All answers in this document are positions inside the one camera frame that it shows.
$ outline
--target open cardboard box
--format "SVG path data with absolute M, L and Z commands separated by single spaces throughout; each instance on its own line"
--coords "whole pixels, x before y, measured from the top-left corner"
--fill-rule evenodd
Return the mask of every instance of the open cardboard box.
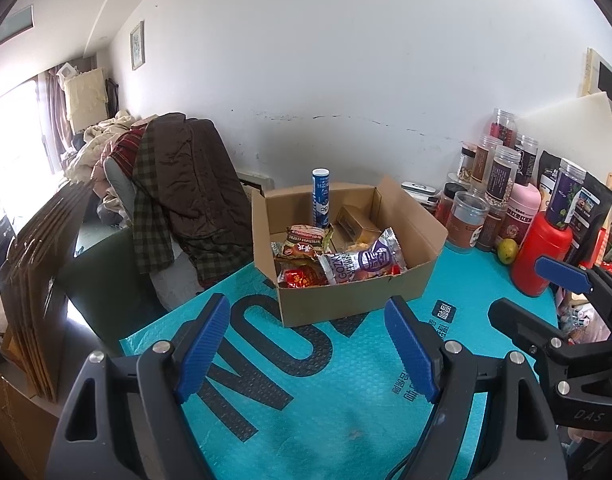
M 253 192 L 255 266 L 277 285 L 271 242 L 285 239 L 286 228 L 312 224 L 312 186 L 276 189 L 262 196 Z M 334 221 L 342 205 L 361 209 L 381 230 L 392 227 L 408 270 L 342 285 L 279 288 L 279 309 L 284 326 L 300 326 L 382 308 L 388 298 L 419 298 L 443 248 L 447 231 L 392 178 L 377 187 L 331 183 L 329 218 Z

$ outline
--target picture frame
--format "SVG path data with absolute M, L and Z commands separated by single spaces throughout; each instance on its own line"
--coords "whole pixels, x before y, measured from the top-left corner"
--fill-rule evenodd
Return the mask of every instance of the picture frame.
M 130 33 L 130 58 L 132 60 L 132 70 L 137 70 L 146 62 L 143 20 L 141 20 L 137 27 L 133 28 Z

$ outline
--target brown curtain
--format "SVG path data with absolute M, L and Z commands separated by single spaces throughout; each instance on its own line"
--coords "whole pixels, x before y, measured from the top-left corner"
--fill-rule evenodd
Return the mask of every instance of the brown curtain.
M 66 118 L 66 94 L 59 86 L 58 67 L 46 70 L 46 100 L 50 126 L 59 156 L 72 145 L 72 128 Z

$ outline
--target blue cylindrical container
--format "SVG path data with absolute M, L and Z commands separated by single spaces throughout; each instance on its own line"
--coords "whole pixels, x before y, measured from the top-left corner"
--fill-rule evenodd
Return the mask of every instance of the blue cylindrical container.
M 325 168 L 312 170 L 312 215 L 315 227 L 328 227 L 328 177 Z

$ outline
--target black cable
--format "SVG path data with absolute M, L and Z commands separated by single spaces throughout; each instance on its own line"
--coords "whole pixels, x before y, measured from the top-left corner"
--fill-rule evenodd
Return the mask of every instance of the black cable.
M 408 459 L 410 458 L 412 454 L 413 452 L 411 451 L 404 458 L 402 458 L 399 461 L 399 463 L 396 466 L 394 466 L 393 469 L 390 470 L 390 472 L 386 475 L 386 478 L 384 480 L 392 480 L 395 477 L 395 475 L 400 471 L 400 469 L 403 468 L 404 465 L 406 465 L 406 462 L 408 462 Z

